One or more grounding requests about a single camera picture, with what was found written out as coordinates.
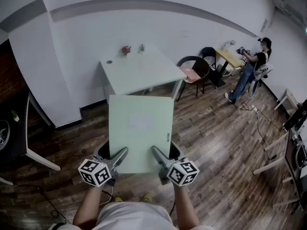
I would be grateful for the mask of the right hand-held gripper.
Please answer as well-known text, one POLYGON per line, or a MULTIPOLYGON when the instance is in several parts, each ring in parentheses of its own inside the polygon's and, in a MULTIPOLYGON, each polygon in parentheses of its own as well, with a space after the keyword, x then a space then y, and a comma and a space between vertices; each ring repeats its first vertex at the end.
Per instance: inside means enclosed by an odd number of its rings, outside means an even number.
POLYGON ((200 172, 195 163, 187 158, 169 163, 169 158, 158 147, 152 146, 151 152, 158 164, 162 166, 159 172, 162 185, 169 182, 179 187, 191 184, 200 172))

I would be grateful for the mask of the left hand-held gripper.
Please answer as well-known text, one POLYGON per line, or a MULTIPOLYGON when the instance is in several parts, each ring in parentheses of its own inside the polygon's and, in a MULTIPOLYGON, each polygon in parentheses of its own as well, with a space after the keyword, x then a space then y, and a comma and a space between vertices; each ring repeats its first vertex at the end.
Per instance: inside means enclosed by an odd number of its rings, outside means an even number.
POLYGON ((94 155, 93 159, 85 159, 78 171, 87 184, 101 187, 104 184, 114 186, 118 178, 117 167, 122 164, 129 152, 128 147, 119 150, 111 159, 103 159, 94 155))

